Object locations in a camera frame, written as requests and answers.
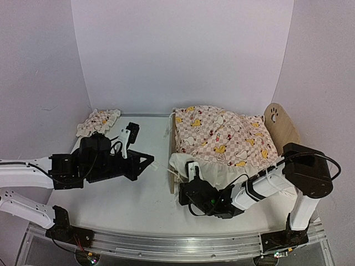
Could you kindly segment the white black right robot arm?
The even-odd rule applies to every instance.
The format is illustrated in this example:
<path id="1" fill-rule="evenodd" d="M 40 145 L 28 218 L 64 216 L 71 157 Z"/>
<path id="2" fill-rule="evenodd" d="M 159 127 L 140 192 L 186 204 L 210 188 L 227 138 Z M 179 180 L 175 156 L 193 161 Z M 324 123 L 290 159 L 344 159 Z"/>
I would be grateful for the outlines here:
<path id="1" fill-rule="evenodd" d="M 293 187 L 297 199 L 285 229 L 261 234 L 262 252 L 267 253 L 308 243 L 311 217 L 319 201 L 332 192 L 341 166 L 323 152 L 291 142 L 284 145 L 282 155 L 271 166 L 253 176 L 243 173 L 223 189 L 203 180 L 196 161 L 188 161 L 185 172 L 189 180 L 179 185 L 180 205 L 195 206 L 202 216 L 221 219 L 241 215 L 255 203 Z"/>

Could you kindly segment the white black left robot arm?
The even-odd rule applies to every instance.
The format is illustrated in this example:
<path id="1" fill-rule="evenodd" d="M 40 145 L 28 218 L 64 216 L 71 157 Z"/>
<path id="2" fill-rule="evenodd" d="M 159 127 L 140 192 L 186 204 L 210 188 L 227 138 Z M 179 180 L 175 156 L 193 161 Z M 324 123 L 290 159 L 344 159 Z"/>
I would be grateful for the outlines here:
<path id="1" fill-rule="evenodd" d="M 131 181 L 154 161 L 152 155 L 136 152 L 129 146 L 137 134 L 123 130 L 112 141 L 104 134 L 84 137 L 71 154 L 53 154 L 28 161 L 1 161 L 1 211 L 23 218 L 45 229 L 45 236 L 55 241 L 89 248 L 94 232 L 71 225 L 65 208 L 49 206 L 14 192 L 15 187 L 41 187 L 53 190 L 83 188 L 124 176 Z"/>

